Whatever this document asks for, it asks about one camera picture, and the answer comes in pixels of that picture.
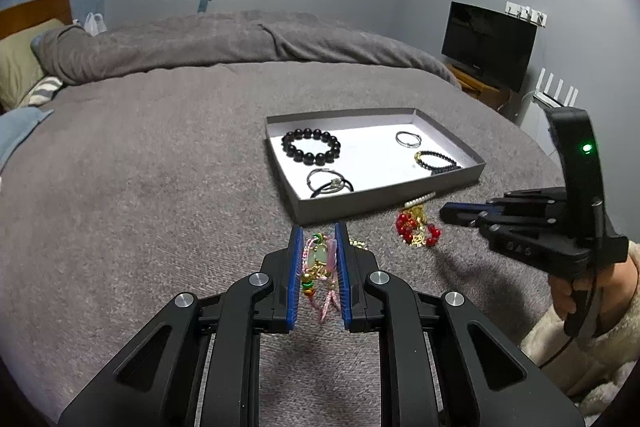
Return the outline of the grey shallow cardboard tray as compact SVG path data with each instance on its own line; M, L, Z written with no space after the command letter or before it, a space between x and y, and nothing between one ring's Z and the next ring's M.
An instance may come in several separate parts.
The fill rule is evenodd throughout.
M306 166L284 149L297 129L328 132L340 156ZM312 225L399 206L428 193L480 179L486 161L454 132L417 108L365 108L266 118L274 165L299 225Z

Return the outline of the grey folded duvet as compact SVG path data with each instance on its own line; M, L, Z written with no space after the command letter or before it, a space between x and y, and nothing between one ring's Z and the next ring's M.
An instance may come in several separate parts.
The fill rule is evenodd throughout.
M32 52L45 72L73 86L154 69L268 62L417 69L459 84L441 61L414 46L296 12L172 16L96 36L68 25L37 36Z

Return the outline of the white wall socket strip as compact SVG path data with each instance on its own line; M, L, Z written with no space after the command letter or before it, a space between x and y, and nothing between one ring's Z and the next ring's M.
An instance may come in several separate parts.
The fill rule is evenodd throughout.
M530 6L519 5L508 1L506 2L506 8L504 10L506 11L506 14L519 18L520 20L526 20L526 22L532 23L539 27L547 26L547 14L534 10Z

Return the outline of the black television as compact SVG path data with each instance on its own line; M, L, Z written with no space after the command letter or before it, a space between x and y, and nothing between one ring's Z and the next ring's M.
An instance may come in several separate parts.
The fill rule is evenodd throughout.
M480 76L484 83L522 89L537 27L506 13L453 1L442 54Z

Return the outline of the wooden headboard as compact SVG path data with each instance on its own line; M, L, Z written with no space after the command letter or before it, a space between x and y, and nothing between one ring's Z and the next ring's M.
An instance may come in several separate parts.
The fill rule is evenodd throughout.
M73 21L70 0L32 0L0 11L0 39L48 20L64 25Z

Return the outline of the white wifi router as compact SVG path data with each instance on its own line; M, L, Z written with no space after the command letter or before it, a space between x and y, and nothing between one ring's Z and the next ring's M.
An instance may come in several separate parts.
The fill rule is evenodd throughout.
M537 78L533 100L544 107L574 107L579 90L572 84L565 83L553 72L544 67Z

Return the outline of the striped pillow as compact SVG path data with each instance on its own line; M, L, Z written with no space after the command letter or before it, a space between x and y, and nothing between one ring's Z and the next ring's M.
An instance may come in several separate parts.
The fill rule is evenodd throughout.
M64 82L54 76L47 76L38 81L22 98L20 107L39 107L53 100L64 87Z

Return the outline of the white plastic bag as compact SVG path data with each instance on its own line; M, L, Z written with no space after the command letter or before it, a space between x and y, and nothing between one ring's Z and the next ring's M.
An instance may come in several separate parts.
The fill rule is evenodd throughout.
M88 13L85 19L84 29L92 36L103 34L107 31L103 15L101 13Z

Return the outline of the grey bed cover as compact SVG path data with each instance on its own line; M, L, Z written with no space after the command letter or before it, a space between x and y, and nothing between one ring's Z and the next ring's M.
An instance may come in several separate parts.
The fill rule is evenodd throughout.
M1 187L1 358L49 424L179 291L225 291L286 246L292 221L264 147L267 116L422 110L486 161L480 183L428 202L562 184L510 121L437 76L352 64L154 70L58 92ZM378 264L432 295L457 289L519 343L549 306L544 274L442 227L404 245L395 208L348 222ZM318 324L262 337L261 426L379 426L378 338Z

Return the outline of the olive green pillow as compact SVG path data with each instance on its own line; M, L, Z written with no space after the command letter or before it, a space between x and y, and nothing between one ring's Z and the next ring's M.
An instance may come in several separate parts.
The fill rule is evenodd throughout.
M32 40L60 27L63 23L52 18L1 40L0 98L3 109L20 106L27 93L44 77L38 58L32 52Z

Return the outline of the blue blanket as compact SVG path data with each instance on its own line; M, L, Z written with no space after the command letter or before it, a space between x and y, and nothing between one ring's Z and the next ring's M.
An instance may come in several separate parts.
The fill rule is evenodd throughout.
M0 170L4 169L17 147L52 113L52 109L21 107L0 117Z

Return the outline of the wooden tv stand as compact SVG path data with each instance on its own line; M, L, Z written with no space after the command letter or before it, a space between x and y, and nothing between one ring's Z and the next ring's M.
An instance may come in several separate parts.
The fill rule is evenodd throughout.
M447 64L446 67L457 78L463 92L496 112L500 112L509 102L511 92L508 89L489 86L489 84L477 80L466 72L462 72L461 69L454 65Z

